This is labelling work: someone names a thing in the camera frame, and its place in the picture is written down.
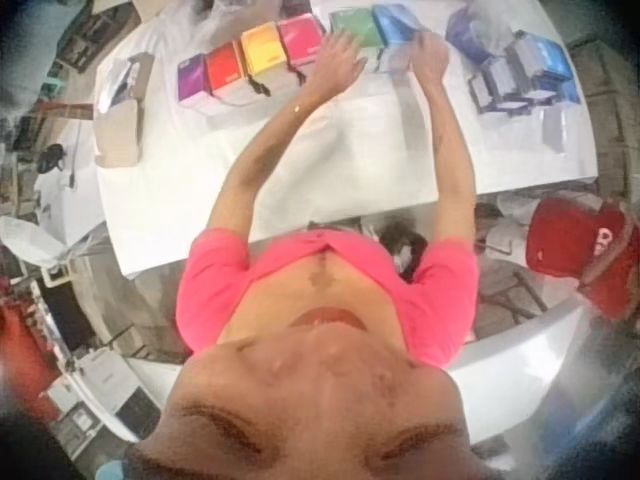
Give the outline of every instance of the eyebrow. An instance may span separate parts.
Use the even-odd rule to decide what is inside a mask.
[[[216,473],[197,472],[181,467],[165,465],[153,457],[132,447],[125,454],[125,468],[134,470],[133,478],[187,479],[187,480],[238,480],[236,477]]]
[[[389,442],[392,447],[384,453],[383,457],[402,455],[405,451],[411,450],[415,444],[428,445],[445,436],[463,437],[464,430],[454,423],[429,423],[406,428]]]

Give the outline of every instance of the stack of boxes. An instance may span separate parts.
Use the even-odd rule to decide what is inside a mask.
[[[323,29],[308,0],[284,1],[282,12],[298,15],[260,25],[239,40],[180,63],[179,102],[216,115],[304,83],[313,72]],[[339,10],[330,21],[334,32],[344,30],[357,39],[369,73],[407,71],[411,42],[423,29],[407,7],[396,4]]]
[[[365,73],[378,70],[378,59],[384,50],[384,42],[373,20],[370,8],[349,8],[331,13],[331,30],[349,32],[360,45],[360,57],[366,58]]]
[[[274,22],[244,32],[241,42],[251,79],[265,87],[268,95],[290,91],[299,86],[298,77],[289,68]]]
[[[551,40],[519,32],[506,53],[523,96],[534,101],[556,97],[573,80],[564,50]]]
[[[480,113],[527,114],[536,105],[580,103],[573,71],[562,47],[526,32],[516,34],[504,56],[485,60],[480,73],[469,81],[469,88]]]

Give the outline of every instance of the white table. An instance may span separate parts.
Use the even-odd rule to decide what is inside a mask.
[[[313,2],[321,19],[366,0]],[[444,34],[458,1],[406,1],[421,21]],[[560,38],[537,0],[500,2],[514,29]],[[98,169],[107,224],[123,274],[187,256],[203,229],[230,165],[283,99],[227,117],[207,118],[176,100],[176,65],[204,50],[176,4],[130,34],[102,63],[139,51],[156,55],[145,100],[140,163]],[[471,151],[478,193],[593,178],[597,163],[586,105],[566,111],[566,152],[542,143],[542,109],[530,117],[479,116],[466,80],[473,69],[453,47],[445,84]],[[301,129],[261,192],[251,239],[437,199],[428,105],[412,74],[361,78]]]

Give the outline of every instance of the red box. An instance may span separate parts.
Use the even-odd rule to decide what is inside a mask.
[[[227,85],[245,77],[239,46],[235,41],[216,48],[207,55],[209,85],[214,95]]]

